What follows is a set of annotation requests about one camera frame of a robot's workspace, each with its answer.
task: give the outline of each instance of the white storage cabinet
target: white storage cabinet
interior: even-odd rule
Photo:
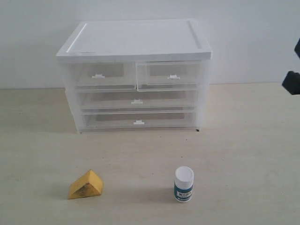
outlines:
[[[57,59],[79,133],[201,129],[211,48],[193,19],[82,22]]]

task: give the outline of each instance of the bottle label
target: bottle label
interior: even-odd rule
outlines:
[[[193,186],[191,186],[189,189],[183,190],[174,184],[175,198],[177,198],[179,201],[183,201],[183,202],[189,200],[192,197],[192,189],[193,189]]]

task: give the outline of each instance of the beige tabletop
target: beige tabletop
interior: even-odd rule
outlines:
[[[175,169],[195,172],[173,196]],[[67,200],[93,169],[101,196]],[[0,225],[297,225],[300,96],[211,85],[201,132],[76,133],[63,89],[0,91]]]

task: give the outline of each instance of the wooden prism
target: wooden prism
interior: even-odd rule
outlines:
[[[89,170],[70,186],[68,199],[86,198],[101,195],[103,181],[97,174]]]

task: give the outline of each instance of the white drawer handle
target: white drawer handle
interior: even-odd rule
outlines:
[[[175,75],[170,75],[168,77],[168,79],[172,79],[172,80],[180,80],[180,76],[177,76],[176,74]]]
[[[136,120],[134,123],[134,125],[144,125],[145,122],[141,121],[141,120]]]
[[[135,99],[133,102],[131,102],[131,104],[143,104],[143,102],[140,99]]]
[[[103,76],[102,74],[96,74],[92,76],[92,78],[105,78],[105,76]]]

